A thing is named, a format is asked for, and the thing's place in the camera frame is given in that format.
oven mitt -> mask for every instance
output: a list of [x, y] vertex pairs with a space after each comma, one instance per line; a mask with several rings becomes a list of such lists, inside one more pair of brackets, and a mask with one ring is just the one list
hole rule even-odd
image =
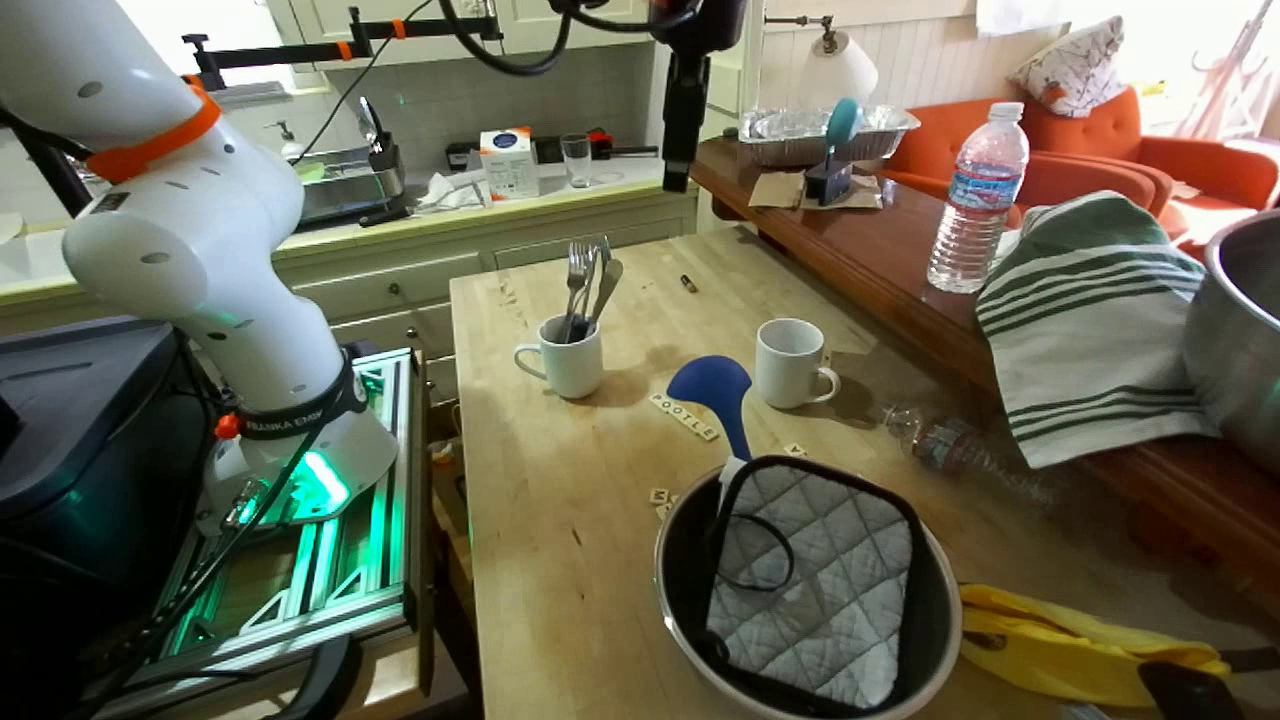
[[959, 603], [964, 660], [1056, 699], [1154, 707], [1141, 681], [1145, 665], [1175, 665], [1203, 674], [1233, 673], [1206, 643], [1109, 625], [990, 583], [964, 583]]
[[897, 699], [925, 527], [898, 495], [791, 456], [734, 473], [712, 527], [702, 641], [786, 707]]

striped towel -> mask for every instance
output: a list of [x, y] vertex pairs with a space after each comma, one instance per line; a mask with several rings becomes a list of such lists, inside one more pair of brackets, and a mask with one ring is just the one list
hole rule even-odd
[[1210, 437], [1180, 363], [1203, 269], [1114, 190], [1031, 210], [975, 296], [1010, 438], [1031, 467]]

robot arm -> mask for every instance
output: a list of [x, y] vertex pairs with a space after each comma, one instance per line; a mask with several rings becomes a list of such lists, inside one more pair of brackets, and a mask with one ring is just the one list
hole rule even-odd
[[[66, 20], [93, 31], [66, 45]], [[118, 312], [176, 324], [213, 358], [243, 410], [253, 482], [310, 438], [340, 487], [292, 520], [340, 511], [394, 444], [361, 410], [325, 312], [272, 272], [304, 201], [292, 166], [176, 80], [112, 0], [15, 0], [0, 29], [0, 105], [93, 149], [112, 181], [65, 230], [72, 277]]]

wooden surface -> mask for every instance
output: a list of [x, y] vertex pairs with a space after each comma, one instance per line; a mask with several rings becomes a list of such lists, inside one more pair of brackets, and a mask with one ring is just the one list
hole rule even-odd
[[[929, 288], [929, 247], [939, 201], [897, 186], [883, 210], [759, 210], [746, 207], [769, 152], [708, 138], [694, 184], [719, 207], [751, 221], [769, 240], [848, 296], [883, 334], [972, 404], [1000, 410], [990, 351], [969, 296]], [[1262, 607], [1280, 607], [1280, 476], [1248, 464], [1233, 444], [1180, 437], [1085, 456], [1078, 467], [1130, 499], [1159, 551], [1195, 556]]]
[[[769, 314], [816, 319], [842, 389], [810, 410], [773, 410], [746, 392], [756, 456], [805, 450], [907, 495], [959, 581], [1219, 648], [1274, 634], [1195, 567], [1146, 565], [1123, 537], [1121, 503], [1097, 482], [1065, 482], [1045, 517], [1008, 487], [916, 467], [874, 424], [874, 404], [949, 404], [949, 394], [769, 242], [714, 230], [637, 242], [621, 261], [628, 277], [599, 329], [607, 375], [578, 404], [549, 394], [511, 363], [511, 342], [562, 312], [562, 263], [453, 280], [488, 720], [743, 714], [664, 632], [650, 559], [657, 495], [702, 482], [726, 444], [690, 437], [650, 394], [690, 357], [719, 351], [751, 366], [751, 332]], [[1272, 684], [1274, 674], [1233, 681], [1252, 707], [1280, 712]], [[1028, 720], [1056, 707], [956, 665], [918, 714]]]

metal pot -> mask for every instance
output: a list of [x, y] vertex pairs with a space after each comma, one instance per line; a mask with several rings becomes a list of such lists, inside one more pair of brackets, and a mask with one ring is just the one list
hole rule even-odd
[[1183, 363], [1210, 424], [1280, 473], [1280, 210], [1219, 230], [1203, 253]]

